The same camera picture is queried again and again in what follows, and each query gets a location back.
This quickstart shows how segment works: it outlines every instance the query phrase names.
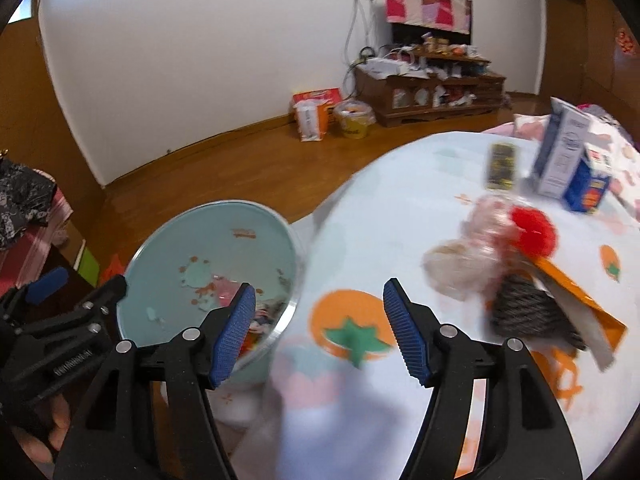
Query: wooden floor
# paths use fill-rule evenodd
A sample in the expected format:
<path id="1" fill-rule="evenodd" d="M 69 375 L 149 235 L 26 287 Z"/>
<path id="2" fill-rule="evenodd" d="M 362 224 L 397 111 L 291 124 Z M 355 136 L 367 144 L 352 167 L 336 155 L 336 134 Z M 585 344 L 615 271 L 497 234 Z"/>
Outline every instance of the wooden floor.
<path id="1" fill-rule="evenodd" d="M 117 253 L 123 264 L 160 225 L 213 200 L 263 203 L 296 221 L 311 213 L 353 173 L 413 140 L 450 131 L 480 132 L 513 120 L 513 113 L 539 114 L 544 105 L 514 98 L 513 110 L 397 128 L 375 125 L 365 139 L 330 133 L 321 142 L 300 142 L 295 124 L 270 130 L 239 130 L 129 173 L 107 186 L 107 199 L 86 234 L 101 266 Z"/>

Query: milk carton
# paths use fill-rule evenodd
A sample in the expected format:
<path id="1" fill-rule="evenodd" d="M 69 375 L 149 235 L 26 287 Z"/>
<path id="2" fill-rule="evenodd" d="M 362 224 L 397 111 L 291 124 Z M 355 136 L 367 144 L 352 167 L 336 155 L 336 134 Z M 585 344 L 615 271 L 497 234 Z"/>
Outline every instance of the milk carton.
<path id="1" fill-rule="evenodd" d="M 611 182 L 610 155 L 605 150 L 586 142 L 564 201 L 569 209 L 587 213 L 598 207 Z"/>
<path id="2" fill-rule="evenodd" d="M 551 98 L 551 107 L 532 177 L 538 193 L 562 198 L 580 163 L 590 119 L 575 106 L 555 97 Z"/>

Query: window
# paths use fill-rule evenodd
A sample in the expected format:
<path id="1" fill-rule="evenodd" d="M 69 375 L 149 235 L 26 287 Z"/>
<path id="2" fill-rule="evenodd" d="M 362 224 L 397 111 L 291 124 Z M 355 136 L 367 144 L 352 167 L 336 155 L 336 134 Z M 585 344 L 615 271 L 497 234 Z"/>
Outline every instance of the window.
<path id="1" fill-rule="evenodd" d="M 33 16 L 31 12 L 31 0 L 23 0 L 17 9 L 15 9 L 14 15 L 9 19 L 9 23 L 19 22 Z"/>

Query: orange and white package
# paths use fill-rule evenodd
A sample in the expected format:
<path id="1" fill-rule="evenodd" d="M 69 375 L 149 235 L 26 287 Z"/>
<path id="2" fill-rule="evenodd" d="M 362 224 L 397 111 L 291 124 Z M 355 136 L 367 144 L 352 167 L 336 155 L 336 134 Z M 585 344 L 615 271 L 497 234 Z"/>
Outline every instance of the orange and white package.
<path id="1" fill-rule="evenodd" d="M 322 140 L 329 127 L 329 101 L 305 99 L 294 104 L 300 140 Z"/>

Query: white tablecloth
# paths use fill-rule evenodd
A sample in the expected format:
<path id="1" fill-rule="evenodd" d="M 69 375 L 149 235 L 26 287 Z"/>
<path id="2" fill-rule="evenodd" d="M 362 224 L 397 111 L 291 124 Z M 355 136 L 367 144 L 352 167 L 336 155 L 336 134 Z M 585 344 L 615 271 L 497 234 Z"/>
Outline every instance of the white tablecloth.
<path id="1" fill-rule="evenodd" d="M 504 141 L 461 132 L 418 140 L 367 166 L 332 208 L 325 207 L 298 309 L 274 356 L 263 412 L 233 456 L 239 478 L 400 476 L 431 391 L 409 376 L 394 341 L 388 351 L 367 356 L 358 369 L 327 351 L 333 348 L 336 353 L 335 345 L 322 339 L 322 331 L 340 328 L 352 316 L 352 307 L 345 304 L 348 294 L 356 294 L 373 314 L 382 309 L 383 285 L 396 277 L 411 300 L 431 307 L 440 322 L 454 324 L 474 339 L 501 342 L 487 326 L 479 296 L 464 303 L 441 296 L 429 286 L 421 263 L 426 251 L 459 236 L 461 222 L 486 192 L 489 147 Z M 537 143 L 509 142 L 518 146 L 518 172 L 524 177 Z M 543 197 L 530 199 L 558 229 L 556 265 L 628 327 L 609 370 L 600 373 L 591 355 L 580 352 L 575 367 L 570 364 L 559 380 L 564 391 L 582 387 L 559 402 L 586 478 L 609 453 L 640 401 L 640 234 L 635 220 L 609 193 L 592 216 L 569 212 Z M 603 251 L 603 246 L 612 251 Z M 620 268 L 619 280 L 606 273 L 604 267 L 611 262 Z M 373 314 L 372 323 L 384 341 L 386 329 Z M 460 472 L 471 468 L 477 446 L 482 389 L 478 392 Z"/>

